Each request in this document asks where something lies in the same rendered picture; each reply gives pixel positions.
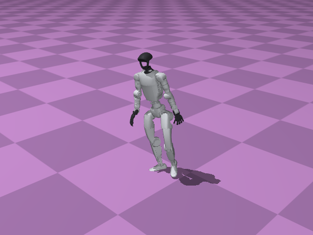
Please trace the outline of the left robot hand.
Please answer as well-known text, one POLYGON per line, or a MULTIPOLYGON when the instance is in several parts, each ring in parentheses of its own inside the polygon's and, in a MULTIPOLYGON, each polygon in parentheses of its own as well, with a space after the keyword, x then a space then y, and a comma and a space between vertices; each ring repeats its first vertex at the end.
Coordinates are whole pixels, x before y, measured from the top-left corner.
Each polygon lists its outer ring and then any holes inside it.
POLYGON ((180 124, 180 123, 182 123, 182 121, 184 121, 183 118, 182 118, 182 116, 180 115, 180 112, 175 115, 175 112, 173 111, 173 114, 174 114, 174 116, 175 116, 174 124, 175 124, 176 121, 177 121, 177 125, 180 124), (179 122, 179 123, 178 123, 178 122, 179 122))

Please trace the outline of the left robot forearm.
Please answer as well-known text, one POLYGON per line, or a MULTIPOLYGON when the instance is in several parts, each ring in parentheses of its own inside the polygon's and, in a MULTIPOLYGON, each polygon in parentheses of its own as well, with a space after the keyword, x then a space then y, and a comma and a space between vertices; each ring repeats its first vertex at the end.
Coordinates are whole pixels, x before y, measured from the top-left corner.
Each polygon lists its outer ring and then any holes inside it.
POLYGON ((174 99, 174 97, 173 97, 173 95, 172 95, 171 92, 169 92, 169 95, 170 95, 171 98, 168 99, 168 102, 169 102, 169 104, 170 104, 170 106, 171 106, 171 109, 175 112, 175 115, 176 115, 176 114, 179 113, 178 107, 177 107, 177 105, 176 105, 176 103, 175 103, 175 99, 174 99))

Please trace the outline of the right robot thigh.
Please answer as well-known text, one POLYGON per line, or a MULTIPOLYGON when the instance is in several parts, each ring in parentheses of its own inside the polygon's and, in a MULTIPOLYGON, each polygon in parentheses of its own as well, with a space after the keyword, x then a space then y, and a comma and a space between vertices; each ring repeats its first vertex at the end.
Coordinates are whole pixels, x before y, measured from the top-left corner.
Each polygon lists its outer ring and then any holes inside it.
POLYGON ((151 142, 152 145, 154 146, 159 146, 161 141, 160 138, 154 137, 155 135, 155 124, 153 122, 153 119, 156 117, 152 116, 151 111, 147 111, 144 115, 144 129, 146 136, 148 140, 151 142))

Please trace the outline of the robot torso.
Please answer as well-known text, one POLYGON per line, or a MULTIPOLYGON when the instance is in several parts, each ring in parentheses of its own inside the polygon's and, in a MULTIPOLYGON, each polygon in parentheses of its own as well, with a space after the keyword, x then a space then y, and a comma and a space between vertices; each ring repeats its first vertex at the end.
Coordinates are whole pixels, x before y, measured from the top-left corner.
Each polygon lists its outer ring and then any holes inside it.
POLYGON ((152 71, 151 73, 145 74, 145 70, 139 73, 139 81, 141 84, 141 88, 143 94, 147 101, 151 101, 152 107, 150 111, 152 116, 160 118, 162 114, 162 110, 165 110, 164 104, 161 104, 159 99, 162 98, 163 88, 161 83, 157 81, 155 74, 159 71, 157 70, 149 70, 152 71))

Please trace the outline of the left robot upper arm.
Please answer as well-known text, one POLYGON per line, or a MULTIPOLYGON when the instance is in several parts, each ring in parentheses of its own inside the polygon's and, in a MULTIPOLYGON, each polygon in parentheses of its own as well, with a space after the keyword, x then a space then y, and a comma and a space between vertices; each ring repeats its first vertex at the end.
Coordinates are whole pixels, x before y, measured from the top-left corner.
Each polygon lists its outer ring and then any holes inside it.
POLYGON ((169 95, 170 88, 169 88, 169 84, 167 82, 166 74, 161 73, 161 72, 157 72, 155 74, 155 76, 156 76, 157 81, 161 83, 161 86, 162 86, 163 90, 165 91, 164 98, 165 99, 170 99, 171 98, 170 95, 169 95))

